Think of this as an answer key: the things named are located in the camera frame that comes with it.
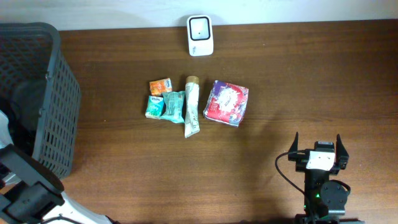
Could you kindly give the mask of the white cream tube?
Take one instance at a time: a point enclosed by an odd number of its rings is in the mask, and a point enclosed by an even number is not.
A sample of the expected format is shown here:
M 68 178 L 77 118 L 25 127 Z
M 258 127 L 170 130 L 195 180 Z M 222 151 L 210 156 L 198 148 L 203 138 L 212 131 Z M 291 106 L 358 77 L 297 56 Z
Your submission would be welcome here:
M 198 120 L 199 92 L 199 78 L 196 76 L 187 77 L 185 85 L 185 138 L 189 138 L 200 131 Z

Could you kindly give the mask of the orange Kleenex tissue pack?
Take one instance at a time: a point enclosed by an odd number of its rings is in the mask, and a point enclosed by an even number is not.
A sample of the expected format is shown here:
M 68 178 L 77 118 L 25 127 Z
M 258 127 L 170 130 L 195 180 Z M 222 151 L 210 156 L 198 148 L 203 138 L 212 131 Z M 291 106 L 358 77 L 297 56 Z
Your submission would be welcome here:
M 150 93 L 152 96 L 162 96 L 163 93 L 172 91 L 170 78 L 149 82 Z

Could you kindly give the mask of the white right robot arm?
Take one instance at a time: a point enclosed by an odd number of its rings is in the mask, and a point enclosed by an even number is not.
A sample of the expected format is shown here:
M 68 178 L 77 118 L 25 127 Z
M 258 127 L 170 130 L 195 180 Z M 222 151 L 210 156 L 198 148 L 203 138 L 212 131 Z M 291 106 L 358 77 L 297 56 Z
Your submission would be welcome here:
M 303 172 L 304 214 L 298 214 L 294 223 L 362 223 L 357 218 L 342 218 L 351 188 L 348 184 L 332 180 L 332 175 L 346 169 L 349 154 L 341 142 L 317 141 L 313 149 L 298 149 L 299 135 L 288 151 L 288 160 L 295 162 L 295 170 Z

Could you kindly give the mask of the teal Kleenex tissue pack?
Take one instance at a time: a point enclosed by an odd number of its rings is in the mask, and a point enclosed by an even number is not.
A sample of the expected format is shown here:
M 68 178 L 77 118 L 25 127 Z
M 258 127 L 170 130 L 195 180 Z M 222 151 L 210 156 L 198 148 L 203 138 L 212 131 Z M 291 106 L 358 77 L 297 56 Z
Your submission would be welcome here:
M 147 109 L 145 112 L 146 118 L 160 119 L 164 108 L 164 99 L 159 96 L 149 96 Z

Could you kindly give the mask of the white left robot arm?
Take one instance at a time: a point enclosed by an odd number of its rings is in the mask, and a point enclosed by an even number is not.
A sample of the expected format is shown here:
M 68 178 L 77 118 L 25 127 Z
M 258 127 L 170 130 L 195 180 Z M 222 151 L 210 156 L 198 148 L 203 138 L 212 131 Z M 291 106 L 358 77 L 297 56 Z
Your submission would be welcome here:
M 55 174 L 13 145 L 8 124 L 1 113 L 1 164 L 20 182 L 1 194 L 1 219 L 7 223 L 118 223 L 71 199 Z

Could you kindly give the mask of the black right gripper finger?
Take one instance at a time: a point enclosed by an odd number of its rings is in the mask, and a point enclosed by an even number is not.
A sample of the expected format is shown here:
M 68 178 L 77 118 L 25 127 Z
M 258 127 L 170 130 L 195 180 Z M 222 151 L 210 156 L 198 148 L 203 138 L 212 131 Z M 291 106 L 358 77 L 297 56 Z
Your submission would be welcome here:
M 348 156 L 348 152 L 345 149 L 342 141 L 341 141 L 341 136 L 337 134 L 336 136 L 336 155 L 337 156 Z
M 295 138 L 292 145 L 289 148 L 289 152 L 295 153 L 298 151 L 298 140 L 299 140 L 299 133 L 295 133 Z

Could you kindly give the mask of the red purple package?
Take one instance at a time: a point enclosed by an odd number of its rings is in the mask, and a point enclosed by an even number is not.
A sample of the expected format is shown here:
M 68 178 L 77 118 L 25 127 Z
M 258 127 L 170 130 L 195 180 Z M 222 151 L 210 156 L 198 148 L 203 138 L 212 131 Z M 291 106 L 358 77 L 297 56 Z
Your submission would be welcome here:
M 249 89 L 215 80 L 203 115 L 206 119 L 238 127 L 244 118 Z

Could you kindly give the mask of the teal snack pouch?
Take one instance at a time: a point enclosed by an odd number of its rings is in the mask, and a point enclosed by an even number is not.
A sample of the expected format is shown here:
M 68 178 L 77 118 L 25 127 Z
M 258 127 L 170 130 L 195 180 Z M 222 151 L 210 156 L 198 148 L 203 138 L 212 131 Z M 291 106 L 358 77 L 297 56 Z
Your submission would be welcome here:
M 162 96 L 165 103 L 165 112 L 160 118 L 173 123 L 184 123 L 182 109 L 185 100 L 185 91 L 165 92 Z

